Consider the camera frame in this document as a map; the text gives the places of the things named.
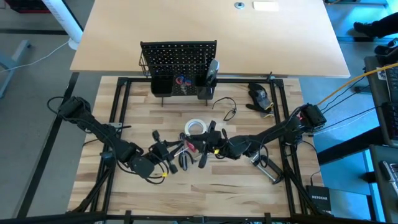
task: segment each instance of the pen holder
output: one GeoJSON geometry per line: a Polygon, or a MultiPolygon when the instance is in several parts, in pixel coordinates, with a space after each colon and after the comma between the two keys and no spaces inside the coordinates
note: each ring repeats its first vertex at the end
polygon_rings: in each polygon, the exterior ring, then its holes
{"type": "Polygon", "coordinates": [[[217,79],[214,79],[212,83],[210,83],[210,85],[203,85],[203,83],[198,83],[197,85],[198,100],[212,100],[216,86],[217,86],[217,79]]]}

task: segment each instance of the person's leg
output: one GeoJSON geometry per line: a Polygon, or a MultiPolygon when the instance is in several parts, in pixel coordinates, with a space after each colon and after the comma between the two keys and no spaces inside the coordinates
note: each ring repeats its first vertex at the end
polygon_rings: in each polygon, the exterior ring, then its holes
{"type": "Polygon", "coordinates": [[[398,12],[374,21],[372,26],[379,38],[398,33],[398,12]]]}
{"type": "Polygon", "coordinates": [[[366,34],[368,37],[384,37],[398,33],[398,12],[374,21],[371,24],[354,23],[354,29],[357,32],[366,34]]]}

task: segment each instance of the wooden table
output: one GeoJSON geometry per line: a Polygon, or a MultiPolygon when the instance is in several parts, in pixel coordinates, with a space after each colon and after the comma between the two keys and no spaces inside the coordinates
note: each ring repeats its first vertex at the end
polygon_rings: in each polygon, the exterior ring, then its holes
{"type": "Polygon", "coordinates": [[[220,73],[350,76],[322,0],[275,0],[278,11],[235,2],[96,0],[71,70],[141,72],[140,41],[217,40],[220,73]]]}
{"type": "MultiPolygon", "coordinates": [[[[101,79],[93,114],[102,123],[108,122],[117,80],[117,77],[101,79]]],[[[285,79],[284,83],[291,112],[303,104],[300,84],[297,79],[285,79]]],[[[270,94],[269,85],[264,87],[270,94]]],[[[278,91],[277,98],[283,113],[278,91]]],[[[151,132],[158,130],[161,139],[176,141],[185,123],[192,118],[202,119],[207,125],[212,119],[215,120],[216,129],[225,128],[229,137],[257,134],[275,125],[274,118],[260,118],[258,112],[245,107],[246,103],[251,103],[247,84],[219,83],[214,100],[209,101],[208,106],[195,96],[165,98],[163,107],[160,101],[150,93],[150,83],[133,83],[124,121],[124,125],[131,125],[132,128],[123,131],[122,139],[134,141],[147,149],[154,143],[151,132]],[[222,119],[231,109],[230,102],[221,101],[211,109],[212,103],[223,96],[234,98],[238,105],[236,116],[228,122],[222,119]]],[[[87,135],[86,141],[94,138],[87,135]]],[[[267,147],[270,158],[282,167],[279,143],[272,141],[267,147]]],[[[98,141],[83,148],[68,209],[75,208],[94,186],[102,148],[103,144],[98,141]]],[[[300,144],[297,154],[303,184],[308,185],[310,176],[320,169],[317,154],[308,144],[300,144]]],[[[134,215],[261,217],[264,212],[270,212],[272,217],[290,216],[285,182],[272,185],[268,177],[249,163],[249,158],[218,160],[212,155],[204,169],[199,169],[197,164],[189,165],[186,172],[180,169],[176,174],[170,174],[160,185],[148,184],[136,175],[116,169],[108,213],[124,214],[125,210],[132,210],[134,215]]],[[[314,175],[313,180],[315,185],[322,185],[320,174],[314,175]]],[[[293,192],[296,211],[300,211],[295,187],[293,192]]]]}

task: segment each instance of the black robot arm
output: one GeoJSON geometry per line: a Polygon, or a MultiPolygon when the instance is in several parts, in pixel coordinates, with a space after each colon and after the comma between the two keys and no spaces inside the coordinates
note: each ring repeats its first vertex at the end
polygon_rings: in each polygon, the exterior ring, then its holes
{"type": "Polygon", "coordinates": [[[326,123],[318,107],[307,104],[297,108],[286,121],[257,135],[234,136],[228,139],[224,129],[215,130],[214,121],[210,123],[207,132],[191,136],[181,134],[180,141],[175,142],[161,141],[158,132],[154,131],[152,136],[155,144],[151,145],[151,150],[144,154],[144,150],[137,144],[119,139],[116,128],[99,123],[91,114],[90,104],[83,98],[71,97],[60,105],[57,115],[65,121],[77,124],[84,131],[91,131],[98,140],[113,149],[114,156],[119,162],[144,179],[149,178],[154,167],[164,161],[168,163],[171,172],[176,173],[177,168],[172,161],[176,152],[184,145],[183,140],[192,143],[202,153],[198,166],[204,168],[208,153],[216,154],[219,159],[224,157],[239,159],[242,154],[252,157],[262,145],[274,139],[282,137],[286,144],[297,144],[302,139],[302,133],[314,132],[326,123]],[[169,152],[168,148],[174,146],[177,147],[169,152]]]}
{"type": "Polygon", "coordinates": [[[207,153],[215,153],[220,158],[229,159],[239,159],[241,155],[252,157],[258,153],[262,145],[280,137],[286,145],[300,143],[303,133],[313,133],[325,123],[326,119],[318,106],[307,104],[297,108],[285,121],[257,135],[234,136],[228,139],[223,129],[222,139],[221,132],[214,130],[215,122],[212,121],[206,133],[187,136],[187,141],[203,152],[199,164],[199,167],[203,168],[207,153]]]}

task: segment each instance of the netgear logo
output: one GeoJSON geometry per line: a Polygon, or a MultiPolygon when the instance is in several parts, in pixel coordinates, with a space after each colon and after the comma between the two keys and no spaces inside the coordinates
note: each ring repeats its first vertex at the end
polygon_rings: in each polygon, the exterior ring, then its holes
{"type": "Polygon", "coordinates": [[[312,195],[312,199],[328,200],[328,198],[327,198],[327,197],[316,196],[316,195],[312,195]]]}

